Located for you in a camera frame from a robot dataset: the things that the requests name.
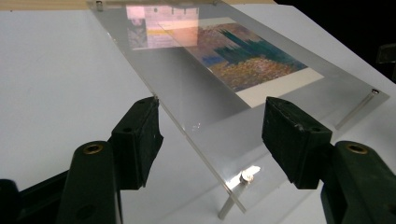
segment printed image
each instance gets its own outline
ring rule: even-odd
[[[279,97],[323,76],[230,18],[199,20],[196,29],[163,23],[181,47],[209,69],[250,107]],[[185,45],[182,35],[196,35]]]
[[[306,68],[238,23],[200,26],[186,49],[235,92]]]

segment black background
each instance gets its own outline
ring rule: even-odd
[[[298,8],[307,17],[391,79],[394,63],[376,62],[378,48],[396,43],[396,1],[276,0]]]

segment wooden edge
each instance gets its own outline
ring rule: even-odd
[[[133,1],[105,1],[111,3],[133,2]],[[210,0],[190,0],[195,3],[213,2]],[[224,0],[227,4],[276,4],[274,0]],[[141,1],[136,0],[137,4],[163,4],[160,0]],[[0,10],[17,11],[17,10],[85,10],[88,5],[85,0],[0,0]]]

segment brass insert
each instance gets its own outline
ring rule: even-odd
[[[102,151],[102,149],[103,149],[102,145],[93,144],[93,145],[84,147],[84,149],[82,151],[84,152],[84,154],[91,155],[91,154],[95,154],[95,153]]]
[[[367,154],[369,151],[367,150],[367,148],[365,147],[360,147],[360,146],[356,146],[356,145],[348,145],[346,147],[349,151],[354,152],[354,153],[358,153],[358,154]]]

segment white surface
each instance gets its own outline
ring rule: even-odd
[[[342,139],[373,147],[395,172],[394,85],[294,7],[236,7],[391,96]],[[2,11],[0,29],[0,178],[20,189],[68,169],[77,147],[107,140],[150,96],[89,11]],[[125,223],[325,223],[319,190],[305,197],[289,183],[220,221],[228,195],[162,110],[160,123],[164,143],[147,187],[122,193]]]
[[[249,89],[239,91],[236,94],[250,107],[255,107],[264,104],[268,96],[280,97],[283,94],[295,91],[321,78],[323,78],[323,75],[308,67],[287,76],[266,81]]]

